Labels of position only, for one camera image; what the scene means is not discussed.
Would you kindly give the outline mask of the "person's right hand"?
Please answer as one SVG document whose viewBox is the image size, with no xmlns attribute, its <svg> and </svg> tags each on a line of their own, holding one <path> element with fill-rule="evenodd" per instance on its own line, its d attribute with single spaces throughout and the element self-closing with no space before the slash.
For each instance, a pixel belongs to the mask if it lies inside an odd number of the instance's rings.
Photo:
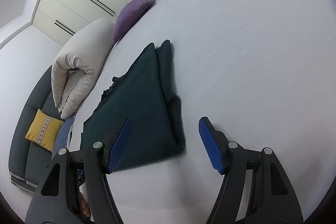
<svg viewBox="0 0 336 224">
<path fill-rule="evenodd" d="M 82 208 L 82 212 L 83 212 L 84 216 L 87 217 L 87 218 L 90 218 L 91 217 L 91 211 L 90 211 L 88 203 L 86 202 L 82 193 L 80 193 L 80 199 L 81 199 L 81 208 Z"/>
</svg>

